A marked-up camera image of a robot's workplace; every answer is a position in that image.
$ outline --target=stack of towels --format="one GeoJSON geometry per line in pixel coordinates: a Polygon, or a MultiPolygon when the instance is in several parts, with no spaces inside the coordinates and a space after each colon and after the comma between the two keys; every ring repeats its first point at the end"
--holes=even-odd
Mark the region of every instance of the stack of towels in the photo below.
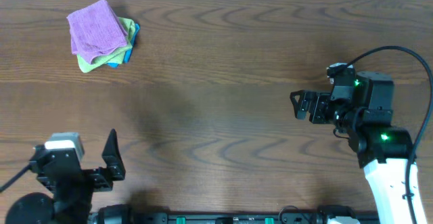
{"type": "Polygon", "coordinates": [[[120,18],[106,0],[68,16],[72,54],[83,72],[107,64],[116,68],[127,63],[140,29],[131,19],[120,18]]]}

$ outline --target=wood grain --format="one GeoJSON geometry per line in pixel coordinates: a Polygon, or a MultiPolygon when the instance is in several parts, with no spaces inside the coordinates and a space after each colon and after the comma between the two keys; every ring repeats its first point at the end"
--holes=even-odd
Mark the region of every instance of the wood grain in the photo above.
{"type": "MultiPolygon", "coordinates": [[[[332,127],[294,118],[289,94],[330,89],[325,68],[402,45],[433,60],[433,0],[108,0],[141,25],[131,61],[80,72],[66,16],[98,0],[0,0],[0,182],[53,132],[77,131],[100,157],[118,131],[127,178],[93,197],[188,211],[277,212],[345,204],[375,210],[357,158],[332,127]]],[[[414,137],[428,103],[423,68],[383,51],[357,70],[390,74],[394,124],[414,137]]],[[[432,127],[419,148],[433,221],[432,127]]],[[[45,192],[31,174],[0,195],[45,192]]]]}

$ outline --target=green towel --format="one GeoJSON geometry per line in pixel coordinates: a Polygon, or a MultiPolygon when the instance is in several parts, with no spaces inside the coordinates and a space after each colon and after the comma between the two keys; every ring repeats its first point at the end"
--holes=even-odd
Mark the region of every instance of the green towel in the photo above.
{"type": "Polygon", "coordinates": [[[119,17],[119,21],[122,24],[123,28],[128,33],[128,44],[124,47],[119,47],[115,49],[111,54],[101,55],[95,59],[93,59],[92,64],[88,64],[79,54],[76,56],[78,58],[78,66],[80,67],[82,72],[90,72],[93,69],[109,63],[121,64],[123,62],[124,54],[127,50],[131,49],[133,46],[131,45],[131,39],[135,33],[135,23],[133,20],[128,18],[119,17]]]}

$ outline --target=blue towel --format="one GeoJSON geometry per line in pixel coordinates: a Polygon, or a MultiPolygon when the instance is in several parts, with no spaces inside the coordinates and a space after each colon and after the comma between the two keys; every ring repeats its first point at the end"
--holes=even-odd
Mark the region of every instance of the blue towel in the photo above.
{"type": "MultiPolygon", "coordinates": [[[[135,32],[133,35],[133,38],[131,39],[131,45],[134,46],[135,43],[135,37],[137,36],[138,30],[140,30],[140,25],[135,24],[135,32]]],[[[127,52],[125,53],[124,57],[123,57],[123,62],[124,63],[128,63],[129,62],[129,58],[131,57],[131,54],[133,52],[133,48],[127,50],[127,52]]],[[[109,65],[112,68],[117,68],[119,66],[119,64],[116,63],[107,63],[107,65],[109,65]]]]}

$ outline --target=led indicator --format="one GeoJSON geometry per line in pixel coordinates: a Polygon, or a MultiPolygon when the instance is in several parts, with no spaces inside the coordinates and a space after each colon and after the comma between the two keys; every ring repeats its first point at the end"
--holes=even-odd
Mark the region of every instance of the led indicator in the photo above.
{"type": "Polygon", "coordinates": [[[382,140],[388,140],[388,139],[390,139],[389,136],[387,136],[387,135],[384,134],[384,133],[382,133],[382,134],[380,135],[380,137],[382,138],[382,140]]]}

